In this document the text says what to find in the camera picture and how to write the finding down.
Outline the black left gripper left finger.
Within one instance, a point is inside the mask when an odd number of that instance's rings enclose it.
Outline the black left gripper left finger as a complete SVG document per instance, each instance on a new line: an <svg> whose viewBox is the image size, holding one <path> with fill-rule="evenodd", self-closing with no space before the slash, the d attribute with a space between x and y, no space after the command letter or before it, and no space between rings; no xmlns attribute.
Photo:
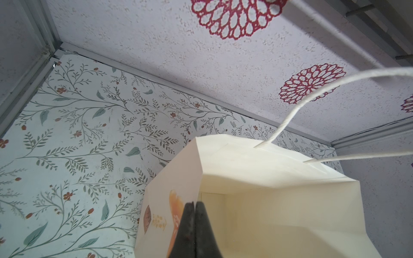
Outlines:
<svg viewBox="0 0 413 258"><path fill-rule="evenodd" d="M175 243L169 258L195 257L195 207L194 203L185 204Z"/></svg>

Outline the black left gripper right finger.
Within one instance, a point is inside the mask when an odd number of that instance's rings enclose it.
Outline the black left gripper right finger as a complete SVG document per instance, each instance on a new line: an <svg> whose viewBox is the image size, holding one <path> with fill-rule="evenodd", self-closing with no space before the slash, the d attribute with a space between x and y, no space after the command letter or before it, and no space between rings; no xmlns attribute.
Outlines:
<svg viewBox="0 0 413 258"><path fill-rule="evenodd" d="M195 206L195 257L223 258L203 202Z"/></svg>

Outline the printed white paper bag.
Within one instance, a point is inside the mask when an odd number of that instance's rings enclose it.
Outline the printed white paper bag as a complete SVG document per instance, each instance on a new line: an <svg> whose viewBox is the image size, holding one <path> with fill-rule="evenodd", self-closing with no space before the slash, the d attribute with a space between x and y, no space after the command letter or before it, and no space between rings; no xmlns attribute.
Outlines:
<svg viewBox="0 0 413 258"><path fill-rule="evenodd" d="M204 203L223 258L379 257L359 181L274 141L304 105L338 86L412 74L386 68L338 79L299 101L265 141L194 138L145 188L135 257L168 258L191 202Z"/></svg>

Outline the grey wall shelf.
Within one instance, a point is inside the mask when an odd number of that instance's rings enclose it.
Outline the grey wall shelf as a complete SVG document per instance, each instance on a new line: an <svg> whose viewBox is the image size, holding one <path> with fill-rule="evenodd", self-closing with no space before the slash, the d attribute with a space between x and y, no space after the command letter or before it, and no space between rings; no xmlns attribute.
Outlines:
<svg viewBox="0 0 413 258"><path fill-rule="evenodd" d="M400 66L413 65L412 1L327 1Z"/></svg>

